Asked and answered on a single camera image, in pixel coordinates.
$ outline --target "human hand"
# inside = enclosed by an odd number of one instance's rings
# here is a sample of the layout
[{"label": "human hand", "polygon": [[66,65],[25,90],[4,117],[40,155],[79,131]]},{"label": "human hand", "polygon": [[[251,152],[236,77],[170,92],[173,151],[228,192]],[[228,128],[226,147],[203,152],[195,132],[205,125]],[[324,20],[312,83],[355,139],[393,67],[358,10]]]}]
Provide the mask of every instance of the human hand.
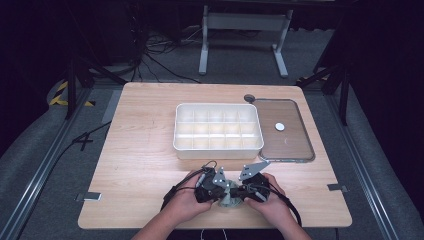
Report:
[{"label": "human hand", "polygon": [[[276,190],[285,195],[284,190],[278,185],[273,175],[268,173],[263,173],[263,175]],[[291,225],[296,222],[287,205],[273,192],[270,193],[266,202],[261,203],[250,198],[245,198],[244,202],[260,212],[270,224],[277,228],[281,228],[286,223]]]},{"label": "human hand", "polygon": [[179,188],[181,190],[175,193],[174,197],[161,212],[174,219],[176,225],[189,221],[211,209],[212,202],[198,203],[194,196],[194,188],[199,177],[200,173],[181,185]]}]

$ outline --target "metal stand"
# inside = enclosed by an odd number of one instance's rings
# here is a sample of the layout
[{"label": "metal stand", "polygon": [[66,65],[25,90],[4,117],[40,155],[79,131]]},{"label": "metal stand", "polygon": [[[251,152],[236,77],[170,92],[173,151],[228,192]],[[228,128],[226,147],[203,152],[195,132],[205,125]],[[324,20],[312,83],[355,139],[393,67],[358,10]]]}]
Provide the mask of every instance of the metal stand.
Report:
[{"label": "metal stand", "polygon": [[94,79],[90,75],[89,69],[92,68],[97,72],[103,74],[109,79],[115,81],[118,84],[125,85],[126,80],[116,76],[112,72],[106,70],[104,67],[91,62],[88,59],[74,55],[68,64],[68,112],[65,119],[69,119],[76,109],[76,80],[78,79],[83,88],[91,88],[94,85]]},{"label": "metal stand", "polygon": [[279,31],[280,39],[277,44],[272,45],[278,70],[283,78],[288,77],[286,65],[284,64],[281,49],[287,35],[293,11],[287,11],[286,15],[264,15],[264,14],[236,14],[236,13],[210,13],[208,6],[203,9],[203,44],[200,54],[199,74],[205,75],[208,64],[208,30],[209,29],[238,29]]},{"label": "metal stand", "polygon": [[340,104],[339,104],[339,117],[344,126],[347,126],[346,110],[347,98],[349,94],[349,70],[346,66],[332,66],[326,68],[309,78],[301,78],[301,81],[296,82],[296,86],[304,88],[307,85],[320,80],[321,78],[329,75],[326,83],[322,86],[321,91],[326,95],[334,94],[338,86],[341,84]]}]

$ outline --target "black cable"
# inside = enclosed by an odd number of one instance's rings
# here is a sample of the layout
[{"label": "black cable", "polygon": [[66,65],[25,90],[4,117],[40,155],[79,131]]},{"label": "black cable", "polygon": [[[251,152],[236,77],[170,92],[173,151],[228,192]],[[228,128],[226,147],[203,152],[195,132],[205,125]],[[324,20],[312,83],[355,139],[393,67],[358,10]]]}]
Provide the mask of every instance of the black cable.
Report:
[{"label": "black cable", "polygon": [[141,77],[140,65],[138,65],[137,71],[138,71],[138,77],[140,78],[140,81],[142,82],[143,81],[143,78]]},{"label": "black cable", "polygon": [[177,185],[172,186],[171,190],[169,190],[169,192],[165,195],[165,197],[163,197],[163,203],[162,203],[162,207],[160,208],[160,210],[162,211],[165,206],[169,203],[169,201],[171,201],[171,199],[175,196],[175,193],[177,191],[180,190],[180,186],[183,185],[184,183],[186,183],[188,180],[190,180],[192,177],[196,176],[197,174],[201,173],[201,172],[206,172],[208,171],[206,169],[206,167],[210,164],[210,163],[215,163],[215,165],[213,166],[213,168],[215,169],[217,163],[216,161],[209,161],[208,163],[206,163],[205,165],[203,165],[199,170],[193,172],[192,174],[186,176],[183,180],[181,180],[181,182],[179,182]]},{"label": "black cable", "polygon": [[194,187],[182,187],[182,188],[178,188],[177,191],[184,190],[184,189],[195,190],[196,188],[194,188]]},{"label": "black cable", "polygon": [[188,80],[191,80],[191,81],[196,82],[196,83],[202,83],[202,82],[200,82],[200,81],[198,81],[196,79],[189,78],[189,77],[184,77],[184,76],[181,76],[181,75],[178,75],[178,74],[174,73],[173,71],[169,70],[167,67],[165,67],[164,65],[162,65],[160,62],[156,61],[156,59],[152,58],[148,53],[145,53],[145,54],[146,54],[147,57],[150,58],[150,60],[152,60],[153,62],[159,64],[161,67],[163,67],[165,70],[167,70],[168,72],[170,72],[172,75],[174,75],[176,77],[179,77],[179,78],[188,79]]},{"label": "black cable", "polygon": [[134,77],[135,77],[135,73],[137,72],[137,68],[138,68],[138,67],[135,67],[135,68],[134,68],[134,72],[133,72],[133,75],[132,75],[132,77],[131,77],[130,82],[133,82],[133,81],[134,81]]},{"label": "black cable", "polygon": [[[177,44],[173,40],[170,40],[170,39],[164,37],[163,35],[159,35],[159,34],[150,35],[147,42],[146,42],[146,51],[147,51],[147,53],[154,54],[154,55],[159,55],[159,54],[163,54],[163,53],[170,53],[177,48],[185,47],[185,46],[188,46],[188,45],[190,45],[194,42],[198,42],[198,41],[196,41],[196,39],[199,36],[199,34],[202,32],[201,30],[202,30],[202,28],[196,30],[194,33],[189,35],[186,39],[181,39],[181,42],[188,41],[188,43],[182,43],[182,44],[181,43]],[[156,47],[159,47],[159,46],[162,47],[161,50],[152,49],[152,48],[156,48]]]},{"label": "black cable", "polygon": [[144,63],[144,65],[146,65],[146,67],[147,67],[147,69],[149,70],[149,72],[150,72],[153,76],[155,76],[156,81],[158,81],[158,82],[160,82],[160,83],[161,83],[161,81],[159,80],[158,76],[156,76],[156,74],[155,74],[154,72],[152,72],[152,70],[150,69],[149,65],[147,65],[147,63],[146,63],[143,59],[141,59],[141,61]]},{"label": "black cable", "polygon": [[[38,194],[38,196],[36,196],[36,198],[35,198],[35,200],[34,200],[34,204],[33,204],[33,206],[35,206],[35,205],[37,205],[37,203],[38,203],[38,200],[40,199],[40,196],[41,196],[41,194],[42,194],[42,192],[43,192],[43,190],[44,190],[44,187],[46,186],[46,183],[47,183],[47,181],[48,181],[48,179],[50,178],[50,176],[51,176],[51,174],[53,173],[53,170],[54,170],[54,168],[56,167],[56,165],[57,165],[57,163],[59,162],[59,159],[60,158],[62,158],[62,156],[66,153],[66,151],[68,151],[68,149],[69,148],[71,148],[75,143],[77,143],[79,140],[81,140],[82,138],[84,138],[85,136],[87,136],[87,135],[89,135],[89,134],[91,134],[91,133],[93,133],[93,132],[95,132],[95,131],[97,131],[97,130],[99,130],[99,129],[101,129],[101,128],[103,128],[103,127],[105,127],[106,125],[108,125],[108,124],[110,124],[112,121],[110,121],[110,122],[107,122],[107,123],[105,123],[105,124],[103,124],[103,125],[101,125],[100,127],[97,127],[97,128],[95,128],[94,130],[91,130],[91,131],[89,131],[89,132],[85,132],[85,133],[83,133],[83,134],[81,134],[80,136],[78,136],[78,137],[76,137],[76,138],[74,138],[73,140],[72,140],[72,142],[57,156],[57,158],[54,160],[54,162],[53,162],[53,165],[52,165],[52,167],[50,168],[50,170],[46,173],[47,174],[47,176],[46,176],[46,179],[45,179],[45,181],[44,181],[44,183],[40,186],[40,194]],[[35,209],[35,207],[32,207],[31,208],[31,210],[30,210],[30,213],[29,213],[29,216],[28,216],[28,218],[27,218],[27,220],[25,221],[25,223],[23,224],[23,227],[21,228],[21,231],[20,231],[20,233],[19,233],[19,237],[20,237],[20,235],[22,234],[22,231],[23,231],[23,229],[25,229],[25,227],[26,227],[26,225],[27,225],[27,223],[28,223],[28,219],[31,217],[31,215],[32,215],[32,213],[34,212],[34,209]]]},{"label": "black cable", "polygon": [[110,129],[110,126],[106,129],[105,138],[107,137],[107,134],[109,133],[109,129]]},{"label": "black cable", "polygon": [[[125,74],[133,71],[134,69],[137,68],[137,66],[138,66],[138,64],[134,64],[134,65],[132,65],[128,68],[118,70],[118,71],[115,71],[115,72],[112,72],[112,73],[115,74],[116,76],[122,76],[122,75],[125,75]],[[95,78],[105,78],[105,77],[107,77],[107,76],[105,76],[101,73],[96,73],[96,72],[90,72],[90,75],[95,77]]]},{"label": "black cable", "polygon": [[339,229],[335,228],[334,230],[336,230],[336,240],[339,240]]}]

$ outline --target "wire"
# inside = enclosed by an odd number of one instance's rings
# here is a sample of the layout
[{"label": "wire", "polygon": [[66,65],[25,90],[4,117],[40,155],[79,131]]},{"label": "wire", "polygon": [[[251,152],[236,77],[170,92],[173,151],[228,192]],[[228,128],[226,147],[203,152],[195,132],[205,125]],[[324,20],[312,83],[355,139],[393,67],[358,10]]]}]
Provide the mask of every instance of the wire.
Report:
[{"label": "wire", "polygon": [[195,190],[196,188],[194,187],[182,187],[182,188],[178,188],[177,191],[183,190],[183,189],[192,189]]},{"label": "wire", "polygon": [[199,29],[197,29],[194,33],[192,33],[190,36],[188,36],[186,39],[184,39],[184,41],[188,41],[188,40],[190,40],[190,38],[192,38],[192,37],[194,37],[194,36],[196,36],[197,34],[199,34],[200,33],[200,31],[202,31],[203,30],[203,28],[199,28]]},{"label": "wire", "polygon": [[138,65],[137,71],[138,71],[138,77],[140,78],[140,82],[142,82],[143,81],[143,78],[141,77],[140,65]]},{"label": "wire", "polygon": [[188,79],[188,80],[191,80],[191,81],[196,82],[196,83],[202,83],[199,80],[196,80],[196,79],[193,79],[193,78],[189,78],[189,77],[184,77],[184,76],[181,76],[181,75],[178,75],[178,74],[174,73],[173,71],[169,70],[167,67],[165,67],[164,65],[162,65],[160,62],[156,61],[156,59],[152,58],[152,56],[150,56],[147,52],[146,52],[146,56],[149,57],[150,60],[152,60],[153,62],[159,64],[161,67],[163,67],[165,70],[167,70],[168,72],[170,72],[172,75],[174,75],[176,77],[179,77],[179,78],[182,78],[182,79]]},{"label": "wire", "polygon": [[[152,47],[162,47],[159,50],[152,49]],[[165,38],[162,35],[150,35],[146,41],[146,49],[145,52],[151,53],[151,54],[163,54],[163,53],[170,53],[174,51],[177,48],[177,45],[174,44],[173,41]]]},{"label": "wire", "polygon": [[[69,148],[71,148],[75,143],[77,143],[79,140],[81,140],[82,138],[84,138],[85,136],[87,136],[87,135],[89,135],[89,134],[91,134],[91,133],[93,133],[93,132],[95,132],[95,131],[97,131],[97,130],[99,130],[99,129],[101,129],[101,128],[103,128],[103,127],[105,127],[105,126],[107,126],[108,124],[110,124],[112,121],[110,121],[110,122],[107,122],[107,123],[105,123],[105,124],[103,124],[103,125],[101,125],[100,127],[97,127],[97,128],[95,128],[94,130],[91,130],[91,131],[89,131],[89,132],[85,132],[85,133],[83,133],[83,134],[81,134],[80,136],[78,136],[78,137],[76,137],[76,138],[74,138],[73,140],[72,140],[72,142],[67,146],[67,147],[65,147],[65,149],[63,149],[63,151],[57,156],[57,158],[54,160],[54,162],[53,162],[53,165],[52,165],[52,167],[49,169],[49,171],[46,173],[47,175],[46,175],[46,178],[45,178],[45,181],[44,181],[44,183],[40,186],[40,193],[42,194],[42,192],[43,192],[43,190],[44,190],[44,187],[46,186],[46,183],[47,183],[47,181],[48,181],[48,179],[50,178],[50,176],[52,175],[52,173],[53,173],[53,170],[55,169],[55,167],[56,167],[56,165],[57,165],[57,163],[59,162],[59,159],[61,159],[62,158],[62,156],[66,153],[66,151],[68,151],[68,149]],[[36,199],[34,200],[34,205],[36,205],[37,203],[38,203],[38,200],[40,199],[40,196],[41,196],[41,194],[39,194],[38,196],[36,196]],[[31,212],[29,213],[29,216],[28,216],[28,219],[31,217],[31,215],[32,215],[32,213],[34,212],[34,208],[32,208],[31,209]],[[27,222],[28,221],[25,221],[25,224],[24,224],[24,226],[23,226],[23,228],[22,229],[24,229],[25,228],[25,226],[27,225]]]},{"label": "wire", "polygon": [[201,172],[207,172],[210,171],[209,169],[206,169],[206,167],[210,164],[210,163],[215,163],[215,165],[213,166],[213,168],[216,168],[217,162],[216,161],[209,161],[208,163],[206,163],[205,165],[203,165],[199,170],[191,173],[190,175],[186,176],[183,180],[181,180],[181,182],[179,182],[177,185],[172,186],[171,190],[169,190],[169,192],[165,195],[165,197],[163,197],[163,203],[162,203],[162,207],[161,207],[161,211],[162,209],[169,203],[169,201],[171,201],[171,199],[175,196],[175,193],[177,191],[179,191],[179,188],[181,187],[181,185],[183,185],[184,183],[186,183],[188,180],[190,180],[192,177],[196,176],[197,174],[201,173]]},{"label": "wire", "polygon": [[[122,69],[122,70],[118,70],[118,71],[116,71],[116,72],[112,72],[114,75],[116,75],[116,76],[122,76],[122,75],[125,75],[125,74],[127,74],[127,73],[129,73],[129,72],[131,72],[131,71],[133,71],[134,69],[136,69],[137,68],[137,66],[138,66],[139,64],[134,64],[134,65],[132,65],[132,66],[130,66],[130,67],[128,67],[128,68],[125,68],[125,69]],[[105,77],[107,77],[107,76],[105,76],[105,75],[103,75],[103,74],[101,74],[101,73],[97,73],[97,72],[89,72],[93,77],[95,77],[95,78],[105,78]]]},{"label": "wire", "polygon": [[135,73],[137,72],[137,68],[138,67],[134,68],[133,76],[131,77],[131,81],[130,82],[133,82],[134,81],[134,77],[135,77]]},{"label": "wire", "polygon": [[[203,232],[205,231],[205,229],[202,229],[202,231],[200,232],[200,240],[205,240],[204,238],[203,238]],[[224,233],[224,237],[225,237],[225,240],[228,240],[227,239],[227,234],[225,233],[225,230],[224,229],[222,229],[222,232]]]},{"label": "wire", "polygon": [[335,228],[334,230],[336,230],[336,240],[339,240],[339,229]]},{"label": "wire", "polygon": [[155,76],[156,81],[158,81],[158,82],[160,82],[160,83],[161,83],[161,81],[159,80],[158,76],[156,76],[156,74],[155,74],[154,72],[152,72],[152,70],[150,69],[149,65],[147,65],[147,63],[146,63],[143,59],[141,59],[141,61],[144,63],[144,65],[146,65],[146,67],[147,67],[147,69],[149,70],[149,72],[150,72],[151,74],[153,74],[153,76]]}]

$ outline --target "wooden table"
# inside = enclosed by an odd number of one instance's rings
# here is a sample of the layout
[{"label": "wooden table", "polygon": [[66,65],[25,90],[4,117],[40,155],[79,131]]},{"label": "wooden table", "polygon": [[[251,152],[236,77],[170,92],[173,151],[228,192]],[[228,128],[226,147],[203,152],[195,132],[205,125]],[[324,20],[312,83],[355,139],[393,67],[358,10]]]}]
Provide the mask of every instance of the wooden table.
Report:
[{"label": "wooden table", "polygon": [[[291,86],[128,83],[113,118],[89,192],[100,201],[85,202],[79,217],[84,229],[141,228],[159,212],[164,195],[205,160],[180,160],[173,148],[175,110],[180,103],[245,103],[257,98],[297,102],[315,151],[311,163],[272,163],[263,172],[278,183],[298,209],[304,227],[347,227],[352,223],[327,153],[302,90]],[[218,160],[227,179],[236,181],[253,160]],[[256,211],[242,204],[212,209],[179,228],[271,228]]]}]

